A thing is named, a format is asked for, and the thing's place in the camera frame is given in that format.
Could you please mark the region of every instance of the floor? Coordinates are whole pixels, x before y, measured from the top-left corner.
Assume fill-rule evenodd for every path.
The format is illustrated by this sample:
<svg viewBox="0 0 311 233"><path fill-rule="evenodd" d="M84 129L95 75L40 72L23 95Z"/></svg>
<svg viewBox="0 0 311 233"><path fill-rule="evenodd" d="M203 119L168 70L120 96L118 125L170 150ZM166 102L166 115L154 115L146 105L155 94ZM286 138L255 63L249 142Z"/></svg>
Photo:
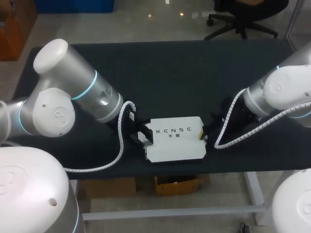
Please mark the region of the floor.
<svg viewBox="0 0 311 233"><path fill-rule="evenodd" d="M283 37L295 0L286 10L260 22ZM118 43L137 41L202 40L224 26L215 21L206 26L213 13L213 0L116 0L111 14L39 15L17 62L0 63L0 99L10 100L22 73L29 51L52 39L63 38L69 43ZM264 33L247 31L249 39L270 38ZM240 39L228 32L217 39ZM259 181L265 195L279 177L279 172L260 172ZM243 175L238 173L211 174L211 184L193 195L159 198L140 192L132 198L93 200L93 212L142 210L160 208L239 206L250 204ZM272 226L256 227L251 214L217 216L157 217L129 220L93 221L88 233L120 232L211 232L237 233L243 221L254 233L274 233Z"/></svg>
<svg viewBox="0 0 311 233"><path fill-rule="evenodd" d="M267 198L269 192L280 177L281 172L258 172L257 174L263 195ZM90 211L95 213L171 208L234 207L251 204L242 173L210 174L210 183L201 184L199 191L191 195L156 197L151 187L152 185L152 181L148 178L137 179L137 186L143 187L140 188L137 195L126 198L93 199ZM81 201L80 205L83 209L85 202ZM250 225L252 233L275 233L272 223L267 226L256 226L253 214L90 221L87 223L86 232L238 233L240 222Z"/></svg>

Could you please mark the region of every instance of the black table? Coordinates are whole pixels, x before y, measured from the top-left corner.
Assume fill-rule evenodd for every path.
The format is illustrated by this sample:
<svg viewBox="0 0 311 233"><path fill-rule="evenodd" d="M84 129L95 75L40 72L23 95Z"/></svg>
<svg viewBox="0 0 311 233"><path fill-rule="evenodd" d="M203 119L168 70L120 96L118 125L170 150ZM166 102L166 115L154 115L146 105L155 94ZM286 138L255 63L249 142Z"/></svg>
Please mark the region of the black table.
<svg viewBox="0 0 311 233"><path fill-rule="evenodd" d="M235 95L292 54L285 40L214 40L75 45L124 97L151 118L200 116L208 123L221 100ZM38 75L31 51L14 98L28 96ZM13 139L55 156L64 167L91 168L112 161L119 141L107 126L75 105L73 129L60 138L25 136ZM203 160L151 164L129 145L113 167L70 179L188 175L199 173L293 170L311 167L311 130L281 119L226 150L208 151Z"/></svg>

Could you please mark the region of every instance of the chair wheel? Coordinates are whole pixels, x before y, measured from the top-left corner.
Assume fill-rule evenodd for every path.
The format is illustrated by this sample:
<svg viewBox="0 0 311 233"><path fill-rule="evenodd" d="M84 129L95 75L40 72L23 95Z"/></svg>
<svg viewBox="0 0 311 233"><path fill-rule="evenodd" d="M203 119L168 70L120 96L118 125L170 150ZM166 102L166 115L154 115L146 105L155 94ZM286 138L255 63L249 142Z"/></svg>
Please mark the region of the chair wheel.
<svg viewBox="0 0 311 233"><path fill-rule="evenodd" d="M245 226L243 229L244 233L250 233L249 226Z"/></svg>
<svg viewBox="0 0 311 233"><path fill-rule="evenodd" d="M212 18L209 18L207 21L206 21L206 24L210 27L210 26L213 26L214 25L214 20Z"/></svg>
<svg viewBox="0 0 311 233"><path fill-rule="evenodd" d="M240 233L250 233L249 226L246 226L245 223L241 223Z"/></svg>

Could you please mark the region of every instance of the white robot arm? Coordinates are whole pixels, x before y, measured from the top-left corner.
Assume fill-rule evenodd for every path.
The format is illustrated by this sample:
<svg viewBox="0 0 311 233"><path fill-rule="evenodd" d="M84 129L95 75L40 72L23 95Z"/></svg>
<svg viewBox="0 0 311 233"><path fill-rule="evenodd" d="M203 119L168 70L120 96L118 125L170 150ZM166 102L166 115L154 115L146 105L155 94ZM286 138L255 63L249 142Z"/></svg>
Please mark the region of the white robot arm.
<svg viewBox="0 0 311 233"><path fill-rule="evenodd" d="M311 42L276 66L243 92L248 109L258 117L311 101ZM295 111L289 117L311 127L311 108Z"/></svg>
<svg viewBox="0 0 311 233"><path fill-rule="evenodd" d="M277 110L279 114L265 122L267 117ZM260 130L269 126L283 116L288 116L304 127L311 127L311 43L295 52L292 56L278 65L269 74L241 90L233 99L230 107L220 114L216 121L203 127L201 139L206 135L215 135L209 129L216 128L218 137L214 141L216 149L233 146ZM222 137L230 139L230 134L235 134L250 123L261 123L253 130L242 136L220 145ZM214 137L209 137L207 142L214 143Z"/></svg>
<svg viewBox="0 0 311 233"><path fill-rule="evenodd" d="M75 120L71 100L99 122L119 114L122 96L65 40L48 43L36 56L34 69L40 79L32 94L0 108L0 141L17 135L65 135ZM6 112L13 119L11 129L5 124Z"/></svg>

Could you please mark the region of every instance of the cable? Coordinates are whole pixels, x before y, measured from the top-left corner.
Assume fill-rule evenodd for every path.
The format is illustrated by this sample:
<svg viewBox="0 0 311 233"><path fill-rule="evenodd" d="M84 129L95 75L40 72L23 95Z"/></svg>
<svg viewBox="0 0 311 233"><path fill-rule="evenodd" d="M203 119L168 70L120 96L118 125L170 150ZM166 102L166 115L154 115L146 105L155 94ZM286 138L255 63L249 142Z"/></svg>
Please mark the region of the cable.
<svg viewBox="0 0 311 233"><path fill-rule="evenodd" d="M122 108L120 110L119 113L119 118L118 118L118 136L119 136L119 141L120 141L120 151L118 156L115 158L114 161L112 161L111 163L104 165L104 166L100 166L100 167L96 167L96 168L89 168L89 169L71 169L71 168L64 168L65 171L67 172L75 172L75 173L83 173L83 172L93 172L93 171L100 171L100 170L104 170L108 167L111 167L112 165L114 165L122 156L123 154L123 150L124 150L124 143L123 143L123 137L122 137L122 117L125 111L125 108L127 105L130 105L132 110L134 112L136 112L136 107L135 104L131 101L127 101L122 105Z"/></svg>
<svg viewBox="0 0 311 233"><path fill-rule="evenodd" d="M240 91L236 96L235 98L233 99L232 103L231 103L231 106L229 108L229 111L227 113L227 116L225 118L225 122L224 122L224 125L223 125L223 128L215 142L215 145L214 147L216 149L224 149L224 148L228 148L228 147L231 147L241 141L243 141L244 139L247 139L248 137L258 133L260 130L266 128L268 125L272 124L273 122L275 122L276 120L280 119L281 117L283 116L286 116L287 114L289 113L293 113L297 110L300 110L300 109L304 109L304 108L308 108L308 107L311 107L311 102L306 102L306 103L302 103L302 104L298 104L294 107L291 107L289 109L286 109L282 112L280 112L279 114L275 115L274 117L272 117L271 119L267 120L266 122L262 123L261 125L259 125L258 127L254 128L253 130L251 130L250 132L248 133L245 133L244 135L242 135L241 137L238 137L236 139L234 139L233 141L230 141L226 144L223 144L223 145L219 145L220 143L220 140L222 139L223 135L224 135L224 132L225 132L225 129L227 127L227 124L229 122L229 119L230 119L230 115L232 113L232 110L233 110L233 107L236 103L236 101L238 100L238 98L240 97L240 95L244 92L245 89L243 89L242 91Z"/></svg>

